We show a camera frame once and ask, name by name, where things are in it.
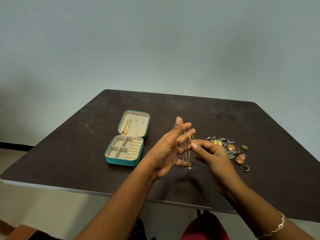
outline forearm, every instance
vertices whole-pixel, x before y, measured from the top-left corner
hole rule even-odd
[[[154,172],[146,163],[142,160],[138,164],[75,240],[128,239],[155,182]]]
[[[282,215],[272,205],[239,181],[226,187],[226,199],[246,222],[255,235],[269,234],[277,229]],[[284,227],[270,240],[314,239],[286,218]]]

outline silver bracelet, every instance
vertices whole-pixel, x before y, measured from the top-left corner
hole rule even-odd
[[[266,238],[274,235],[275,233],[277,233],[280,229],[282,229],[283,226],[284,226],[284,224],[285,224],[286,218],[285,218],[285,215],[284,215],[284,214],[281,213],[281,215],[282,215],[282,218],[281,218],[282,222],[278,225],[278,228],[277,228],[276,230],[271,231],[270,234],[262,234],[261,236],[256,235],[256,238],[258,238],[258,239],[266,239]]]

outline jewelry box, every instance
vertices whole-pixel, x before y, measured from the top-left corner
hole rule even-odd
[[[110,164],[136,166],[139,163],[143,138],[147,135],[150,115],[145,112],[127,110],[118,126],[120,135],[115,136],[104,153]]]

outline tiled floor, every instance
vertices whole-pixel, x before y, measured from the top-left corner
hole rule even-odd
[[[24,152],[0,149],[0,173]],[[0,182],[0,219],[18,226],[26,224],[71,240],[101,209],[107,197],[45,190]],[[256,239],[238,215],[215,213],[231,240]],[[141,215],[148,239],[180,239],[189,223],[197,217],[194,209],[146,203]],[[320,223],[293,220],[303,230],[320,240]]]

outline person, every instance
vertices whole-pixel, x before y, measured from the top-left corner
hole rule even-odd
[[[241,180],[222,146],[206,140],[194,140],[190,145],[181,147],[189,140],[190,133],[196,132],[191,129],[182,133],[189,128],[191,123],[183,123],[182,118],[177,117],[174,128],[146,154],[75,240],[126,240],[131,237],[132,229],[139,224],[137,219],[152,185],[163,178],[172,166],[192,166],[190,162],[177,159],[177,155],[186,150],[193,150],[195,158],[209,167],[215,189],[230,202],[257,238],[314,239],[284,218]],[[213,214],[202,214],[198,218],[190,224],[182,239],[229,239]]]

